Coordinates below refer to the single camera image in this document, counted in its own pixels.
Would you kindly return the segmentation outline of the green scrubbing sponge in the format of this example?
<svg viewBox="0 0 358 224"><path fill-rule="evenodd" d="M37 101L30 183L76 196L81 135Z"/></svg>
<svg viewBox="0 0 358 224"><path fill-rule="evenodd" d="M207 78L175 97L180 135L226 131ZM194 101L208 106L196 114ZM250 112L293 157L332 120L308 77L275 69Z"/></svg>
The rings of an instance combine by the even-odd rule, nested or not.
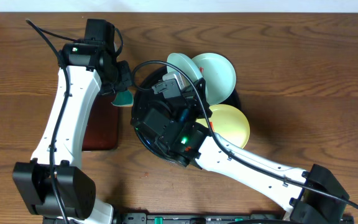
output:
<svg viewBox="0 0 358 224"><path fill-rule="evenodd" d="M134 96L129 90L119 92L111 104L117 107L132 107L134 104Z"/></svg>

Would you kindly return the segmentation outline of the yellow plate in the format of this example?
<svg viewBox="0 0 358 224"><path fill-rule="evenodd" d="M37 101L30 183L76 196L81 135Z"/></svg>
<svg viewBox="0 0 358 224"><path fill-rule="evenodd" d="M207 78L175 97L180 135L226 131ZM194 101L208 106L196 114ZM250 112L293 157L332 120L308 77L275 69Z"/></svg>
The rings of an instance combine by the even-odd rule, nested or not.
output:
<svg viewBox="0 0 358 224"><path fill-rule="evenodd" d="M224 104L213 105L209 108L213 112L209 121L214 132L231 144L243 148L250 136L250 125L243 112Z"/></svg>

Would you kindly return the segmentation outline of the mint green plate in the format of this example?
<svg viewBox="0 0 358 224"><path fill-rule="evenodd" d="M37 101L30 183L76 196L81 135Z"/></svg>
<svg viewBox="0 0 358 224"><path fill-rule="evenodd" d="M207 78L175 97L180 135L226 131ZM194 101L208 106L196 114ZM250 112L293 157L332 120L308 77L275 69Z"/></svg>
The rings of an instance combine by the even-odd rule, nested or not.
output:
<svg viewBox="0 0 358 224"><path fill-rule="evenodd" d="M210 105L220 104L234 91L236 71L222 55L203 53L192 58L206 81L206 100Z"/></svg>
<svg viewBox="0 0 358 224"><path fill-rule="evenodd" d="M199 68L192 61L191 58L181 53L171 53L167 57L167 62L178 67L181 71L183 71L194 83L200 78L203 78Z"/></svg>

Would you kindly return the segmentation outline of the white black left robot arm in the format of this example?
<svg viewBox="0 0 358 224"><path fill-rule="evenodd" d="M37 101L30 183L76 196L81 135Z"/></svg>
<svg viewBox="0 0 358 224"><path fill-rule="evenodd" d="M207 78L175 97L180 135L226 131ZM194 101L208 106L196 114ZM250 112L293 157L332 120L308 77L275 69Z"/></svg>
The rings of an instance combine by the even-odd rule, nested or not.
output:
<svg viewBox="0 0 358 224"><path fill-rule="evenodd" d="M16 162L13 181L32 215L48 223L112 223L114 208L96 196L82 170L83 141L95 100L126 91L129 66L117 61L115 43L65 44L58 88L43 133L29 162Z"/></svg>

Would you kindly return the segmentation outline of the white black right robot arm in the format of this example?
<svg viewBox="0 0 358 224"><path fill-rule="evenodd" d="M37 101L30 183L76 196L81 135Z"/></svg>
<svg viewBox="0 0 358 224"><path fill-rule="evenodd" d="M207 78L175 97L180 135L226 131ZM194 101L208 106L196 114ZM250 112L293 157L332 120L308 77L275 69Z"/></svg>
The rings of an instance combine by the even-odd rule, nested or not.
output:
<svg viewBox="0 0 358 224"><path fill-rule="evenodd" d="M198 118L210 118L205 81L184 88L174 79L146 79L135 94L131 124L156 156L183 167L195 166L228 176L273 200L291 223L339 223L349 194L330 170L278 164L247 152Z"/></svg>

